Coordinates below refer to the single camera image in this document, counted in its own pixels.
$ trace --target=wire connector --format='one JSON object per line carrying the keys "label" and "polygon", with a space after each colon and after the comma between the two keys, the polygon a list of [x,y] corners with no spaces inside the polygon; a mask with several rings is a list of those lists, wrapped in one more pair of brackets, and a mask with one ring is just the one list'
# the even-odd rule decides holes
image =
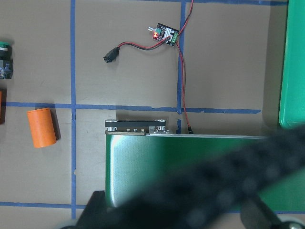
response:
{"label": "wire connector", "polygon": [[119,55],[120,47],[115,47],[109,53],[104,56],[106,63],[111,63]]}
{"label": "wire connector", "polygon": [[187,127],[187,130],[189,131],[189,135],[193,135],[194,134],[194,132],[192,131],[192,127],[191,126]]}

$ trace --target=screw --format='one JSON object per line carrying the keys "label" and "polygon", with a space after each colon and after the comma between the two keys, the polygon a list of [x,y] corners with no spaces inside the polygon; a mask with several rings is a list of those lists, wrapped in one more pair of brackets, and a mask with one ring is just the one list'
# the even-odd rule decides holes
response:
{"label": "screw", "polygon": [[302,226],[298,223],[289,224],[289,229],[302,229]]}

